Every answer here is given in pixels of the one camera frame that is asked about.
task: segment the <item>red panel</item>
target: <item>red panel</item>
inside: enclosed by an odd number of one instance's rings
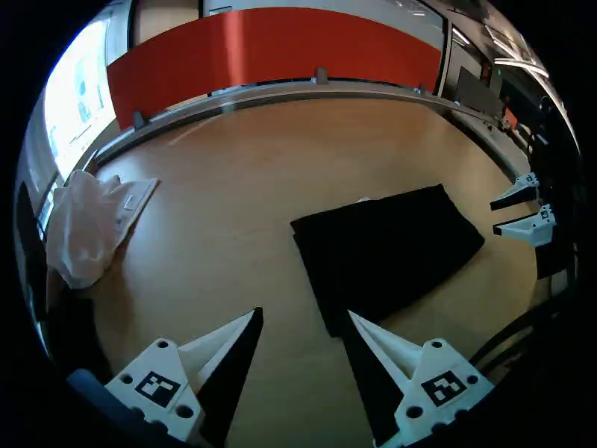
[[[116,118],[153,116],[185,99],[239,84],[328,76],[433,88],[440,51],[372,20],[333,11],[267,7],[189,22],[107,68]]]

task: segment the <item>black cloth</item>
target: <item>black cloth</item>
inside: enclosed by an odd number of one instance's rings
[[[378,322],[445,281],[484,243],[441,184],[290,225],[333,337],[346,309]]]

